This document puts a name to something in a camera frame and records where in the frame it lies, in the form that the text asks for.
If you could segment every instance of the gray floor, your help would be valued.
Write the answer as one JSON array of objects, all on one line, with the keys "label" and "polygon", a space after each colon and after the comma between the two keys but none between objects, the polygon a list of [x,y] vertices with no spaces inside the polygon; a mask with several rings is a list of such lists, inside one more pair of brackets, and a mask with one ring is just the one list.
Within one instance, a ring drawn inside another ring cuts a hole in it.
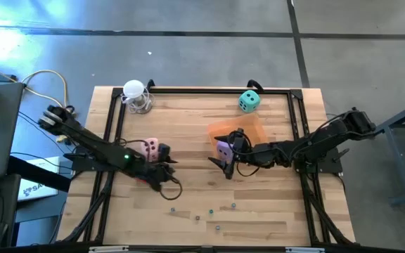
[{"label": "gray floor", "polygon": [[[300,32],[405,34],[405,0],[294,0]],[[87,30],[291,32],[284,0],[35,1],[0,0],[0,25]],[[310,86],[328,113],[357,106],[379,124],[405,108],[405,40],[303,39]],[[0,31],[0,70],[24,77],[52,69],[68,82],[85,122],[93,87],[130,79],[160,86],[301,87],[291,38],[104,37],[23,35]],[[31,86],[62,100],[52,74]],[[38,118],[49,104],[26,93],[21,111]],[[400,182],[383,136],[341,145],[347,199],[357,242],[405,249],[405,205],[390,207]],[[19,121],[13,150],[44,157],[60,151]]]}]

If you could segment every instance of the pink dice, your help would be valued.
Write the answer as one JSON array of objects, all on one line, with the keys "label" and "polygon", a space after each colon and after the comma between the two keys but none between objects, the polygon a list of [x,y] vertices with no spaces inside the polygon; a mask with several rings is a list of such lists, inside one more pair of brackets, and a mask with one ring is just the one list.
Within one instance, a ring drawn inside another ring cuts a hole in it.
[{"label": "pink dice", "polygon": [[156,162],[159,158],[159,140],[157,138],[147,138],[145,139],[147,143],[141,144],[141,151],[140,153],[148,158],[148,151],[149,151],[149,161]]},{"label": "pink dice", "polygon": [[217,142],[217,153],[220,160],[231,162],[232,150],[229,148],[228,143],[223,141]]}]

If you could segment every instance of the wooden table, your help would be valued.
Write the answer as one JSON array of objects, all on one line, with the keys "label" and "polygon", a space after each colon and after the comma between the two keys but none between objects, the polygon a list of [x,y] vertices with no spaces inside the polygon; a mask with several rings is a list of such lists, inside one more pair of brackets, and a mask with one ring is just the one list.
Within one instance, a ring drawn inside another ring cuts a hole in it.
[{"label": "wooden table", "polygon": [[[99,136],[105,130],[112,89],[97,86],[91,99],[86,128]],[[314,131],[326,121],[321,90],[303,89],[303,95],[309,128]],[[292,140],[285,96],[260,96],[262,102],[256,113],[269,141]],[[122,138],[156,137],[170,145],[172,158],[179,162],[174,165],[175,176],[182,182],[184,192],[178,200],[167,201],[148,186],[116,173],[105,245],[309,245],[300,179],[294,169],[261,169],[251,177],[235,172],[232,180],[226,180],[222,171],[207,160],[212,156],[207,125],[243,115],[237,106],[238,95],[157,94],[155,99],[154,108],[147,115],[126,112]],[[115,112],[111,138],[115,135],[118,109]],[[249,168],[242,169],[248,173]],[[95,173],[86,172],[71,183],[59,239],[70,234],[89,208],[94,177]],[[320,183],[327,213],[343,234],[354,241],[340,180],[321,174]],[[172,183],[166,183],[165,188],[165,194],[177,191]],[[322,238],[315,211],[314,217],[317,235]]]}]

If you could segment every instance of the desk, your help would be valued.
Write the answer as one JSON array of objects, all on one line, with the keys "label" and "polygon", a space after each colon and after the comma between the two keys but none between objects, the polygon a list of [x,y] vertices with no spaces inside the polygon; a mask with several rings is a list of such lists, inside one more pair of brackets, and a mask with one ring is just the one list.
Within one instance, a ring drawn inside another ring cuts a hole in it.
[{"label": "desk", "polygon": [[[112,89],[111,86],[94,89],[86,128],[99,136],[105,130]],[[326,121],[321,90],[302,91],[309,128],[314,131]],[[260,96],[262,101],[256,113],[269,141],[292,140],[287,99]],[[179,162],[174,165],[175,176],[182,182],[184,192],[178,200],[166,201],[147,186],[116,173],[105,245],[309,245],[300,179],[292,168],[261,169],[248,178],[236,172],[229,181],[207,160],[212,156],[207,125],[243,115],[237,106],[238,95],[155,94],[155,99],[154,108],[147,115],[126,112],[122,138],[156,137],[159,142],[170,145],[172,159]],[[58,239],[69,235],[87,211],[94,177],[95,173],[85,172],[71,183]],[[354,241],[340,181],[332,175],[321,174],[320,182],[327,213],[344,235]],[[165,185],[165,194],[177,191],[172,183]],[[214,210],[213,214],[209,214],[210,209]],[[317,235],[321,238],[316,212],[314,216]],[[93,236],[98,222],[99,211]]]}]

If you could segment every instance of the orange transparent container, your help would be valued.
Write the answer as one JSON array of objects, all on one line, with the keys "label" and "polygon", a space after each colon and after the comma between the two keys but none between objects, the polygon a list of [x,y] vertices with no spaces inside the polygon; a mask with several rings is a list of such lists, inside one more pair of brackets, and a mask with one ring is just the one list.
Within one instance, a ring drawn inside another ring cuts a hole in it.
[{"label": "orange transparent container", "polygon": [[233,119],[227,119],[224,121],[210,124],[207,128],[210,137],[210,143],[212,144],[212,151],[214,156],[218,156],[217,152],[217,140],[215,136],[229,135],[232,131],[242,128],[248,138],[251,140],[251,144],[254,146],[258,143],[268,142],[264,127],[260,122],[256,113],[248,113],[240,117]]}]

